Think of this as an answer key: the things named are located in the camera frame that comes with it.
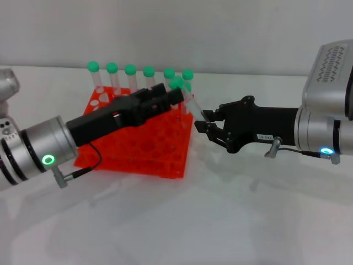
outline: robotic arm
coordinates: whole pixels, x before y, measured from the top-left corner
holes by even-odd
[[[60,116],[19,130],[7,115],[6,100],[19,91],[19,83],[10,69],[0,70],[0,190],[17,185],[40,173],[52,170],[58,185],[92,168],[64,176],[58,166],[77,156],[77,147],[88,144],[127,126],[140,126],[147,119],[170,110],[182,102],[180,89],[166,92],[163,84],[140,89],[129,96],[115,98],[109,105],[66,124]]]
[[[275,158],[279,150],[330,159],[353,155],[353,40],[323,45],[305,85],[299,108],[262,108],[253,96],[222,104],[209,119],[196,121],[199,133],[237,153],[246,144],[272,144],[265,157]],[[223,129],[215,121],[223,121]],[[297,150],[280,148],[296,146]]]

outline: green led ring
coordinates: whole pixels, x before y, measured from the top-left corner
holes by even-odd
[[[55,157],[52,156],[52,155],[45,155],[43,158],[42,158],[42,163],[45,164],[45,165],[51,165],[55,162]]]

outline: white table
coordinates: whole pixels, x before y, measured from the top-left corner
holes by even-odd
[[[83,113],[93,90],[87,70],[12,68],[22,90],[10,115],[21,128]],[[305,80],[199,74],[194,92],[205,109],[246,95],[298,107]],[[0,193],[0,264],[351,265],[353,159],[333,166],[282,152],[271,160],[268,149],[230,155],[194,130],[182,180],[94,172],[59,189],[44,173]]]

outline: white surface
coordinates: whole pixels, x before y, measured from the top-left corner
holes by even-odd
[[[321,45],[353,36],[352,0],[7,0],[0,63],[308,75]]]
[[[80,115],[93,91],[87,70],[14,70],[22,90],[10,113],[21,128]],[[194,87],[206,109],[246,95],[297,107],[305,80],[195,75]],[[283,152],[271,160],[268,148],[230,155],[194,130],[183,180],[94,172],[60,190],[42,174],[0,193],[0,264],[351,265],[352,158],[333,166]]]

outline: ventilation slots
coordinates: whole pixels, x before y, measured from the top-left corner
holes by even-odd
[[[318,73],[317,82],[334,82],[342,67],[346,48],[335,46],[327,50]]]

